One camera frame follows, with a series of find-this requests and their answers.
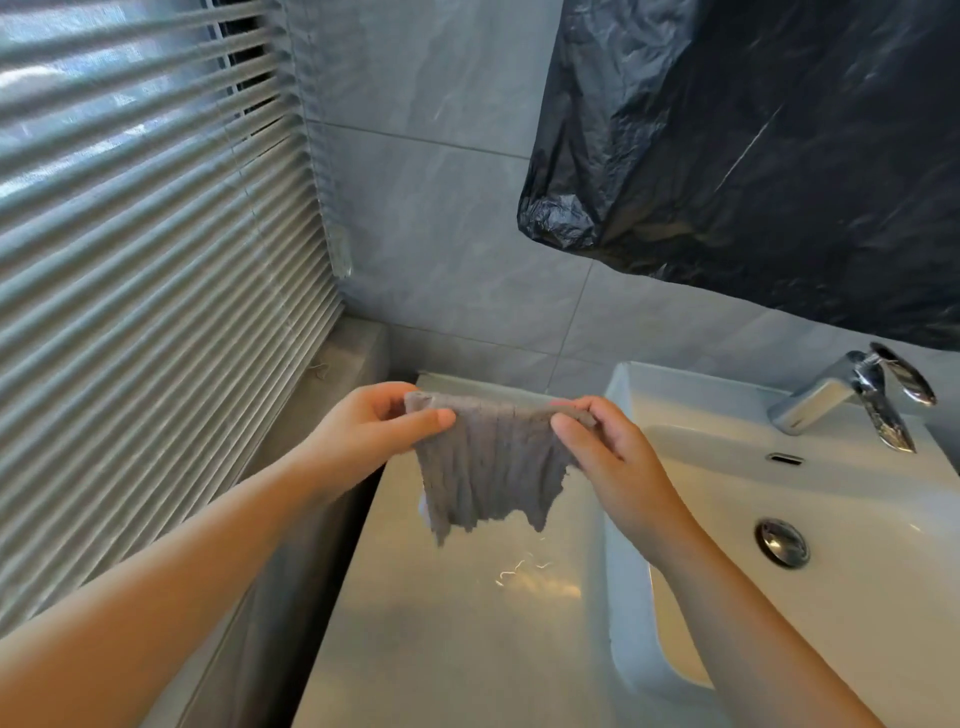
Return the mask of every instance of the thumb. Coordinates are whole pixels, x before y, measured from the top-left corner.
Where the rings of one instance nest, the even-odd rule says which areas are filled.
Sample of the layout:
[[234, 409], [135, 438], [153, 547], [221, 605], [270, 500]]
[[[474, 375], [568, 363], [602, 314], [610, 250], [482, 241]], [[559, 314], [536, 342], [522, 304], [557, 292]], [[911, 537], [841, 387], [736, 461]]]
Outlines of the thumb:
[[380, 423], [377, 427], [381, 446], [390, 453], [405, 452], [423, 438], [450, 429], [457, 421], [452, 409], [422, 409]]
[[605, 474], [619, 462], [596, 435], [572, 417], [558, 412], [550, 418], [550, 426], [588, 476]]

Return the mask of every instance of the tile grout line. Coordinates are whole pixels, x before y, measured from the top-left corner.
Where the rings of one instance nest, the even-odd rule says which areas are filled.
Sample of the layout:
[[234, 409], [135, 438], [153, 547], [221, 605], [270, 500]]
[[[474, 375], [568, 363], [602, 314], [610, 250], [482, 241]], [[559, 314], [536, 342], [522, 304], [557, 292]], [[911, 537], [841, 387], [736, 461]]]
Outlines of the tile grout line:
[[513, 155], [509, 152], [495, 152], [492, 149], [480, 149], [479, 147], [468, 147], [464, 144], [454, 144], [448, 141], [436, 141], [435, 139], [424, 139], [419, 136], [405, 136], [403, 134], [393, 133], [393, 132], [378, 132], [374, 129], [364, 129], [362, 127], [353, 127], [349, 124], [335, 124], [332, 121], [320, 121], [319, 119], [307, 119], [308, 123], [311, 124], [323, 124], [327, 127], [333, 127], [335, 129], [346, 129], [351, 132], [364, 132], [377, 134], [379, 136], [388, 136], [393, 139], [403, 139], [405, 141], [417, 141], [421, 144], [437, 144], [442, 147], [450, 147], [451, 149], [460, 149], [464, 152], [477, 152], [479, 154], [485, 155], [496, 155], [497, 157], [506, 157], [508, 159], [522, 159], [523, 161], [529, 162], [530, 156], [524, 157], [523, 155]]
[[443, 331], [436, 331], [433, 328], [421, 328], [421, 327], [412, 327], [407, 324], [397, 324], [392, 321], [380, 321], [377, 319], [365, 319], [366, 321], [373, 321], [378, 324], [384, 324], [391, 327], [400, 327], [400, 328], [409, 328], [411, 331], [421, 331], [423, 333], [435, 333], [438, 336], [452, 336], [455, 339], [463, 339], [464, 341], [469, 341], [473, 344], [486, 344], [489, 347], [502, 347], [503, 349], [513, 349], [515, 352], [525, 352], [525, 353], [535, 353], [541, 356], [555, 356], [551, 352], [538, 352], [536, 349], [524, 349], [523, 347], [515, 347], [513, 344], [497, 344], [494, 341], [484, 341], [483, 339], [473, 339], [469, 336], [463, 336], [459, 333], [444, 333]]
[[560, 357], [564, 353], [564, 347], [566, 346], [566, 339], [570, 335], [570, 330], [573, 328], [573, 320], [577, 318], [577, 309], [580, 308], [580, 301], [584, 297], [584, 291], [587, 290], [587, 281], [590, 280], [590, 274], [593, 272], [593, 266], [596, 264], [595, 260], [590, 262], [589, 268], [587, 268], [587, 274], [584, 276], [584, 284], [580, 287], [580, 295], [577, 296], [577, 304], [573, 306], [573, 314], [570, 316], [570, 323], [566, 325], [566, 333], [564, 334], [564, 340], [560, 343], [560, 350], [557, 352], [557, 357], [553, 361], [553, 369], [550, 370], [550, 378], [546, 380], [546, 394], [550, 394], [550, 385], [553, 383], [553, 375], [557, 373], [557, 367], [560, 365]]

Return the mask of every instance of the window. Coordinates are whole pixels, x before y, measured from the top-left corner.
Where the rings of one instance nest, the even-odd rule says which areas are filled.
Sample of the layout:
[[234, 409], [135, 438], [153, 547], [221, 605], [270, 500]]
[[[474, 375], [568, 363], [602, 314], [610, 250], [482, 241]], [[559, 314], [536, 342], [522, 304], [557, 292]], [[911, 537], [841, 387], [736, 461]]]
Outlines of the window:
[[0, 9], [0, 634], [241, 473], [342, 305], [274, 5]]

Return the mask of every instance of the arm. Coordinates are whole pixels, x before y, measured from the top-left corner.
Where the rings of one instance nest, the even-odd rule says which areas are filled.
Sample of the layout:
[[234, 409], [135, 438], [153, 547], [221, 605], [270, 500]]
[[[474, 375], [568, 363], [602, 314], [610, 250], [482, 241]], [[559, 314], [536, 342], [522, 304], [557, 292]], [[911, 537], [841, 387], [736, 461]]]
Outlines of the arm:
[[620, 532], [663, 573], [736, 725], [882, 728], [694, 520], [639, 428], [602, 398], [573, 404], [596, 417], [601, 437], [565, 415], [554, 431]]
[[0, 640], [3, 723], [136, 725], [307, 506], [453, 424], [449, 410], [399, 416], [413, 389], [354, 391], [274, 465]]

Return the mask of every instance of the hand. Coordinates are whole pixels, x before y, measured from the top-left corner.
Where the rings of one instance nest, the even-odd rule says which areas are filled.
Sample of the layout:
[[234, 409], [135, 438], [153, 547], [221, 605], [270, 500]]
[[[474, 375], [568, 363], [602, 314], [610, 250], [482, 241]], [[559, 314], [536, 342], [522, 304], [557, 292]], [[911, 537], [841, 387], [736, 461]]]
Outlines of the hand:
[[417, 390], [402, 381], [355, 389], [331, 409], [316, 429], [294, 448], [306, 476], [331, 498], [348, 491], [392, 456], [417, 441], [448, 429], [457, 416], [450, 409], [404, 414], [403, 396]]
[[564, 414], [551, 419], [553, 431], [577, 458], [616, 527], [647, 561], [658, 566], [670, 548], [704, 535], [647, 438], [613, 402], [583, 397], [565, 403], [593, 415], [600, 436]]

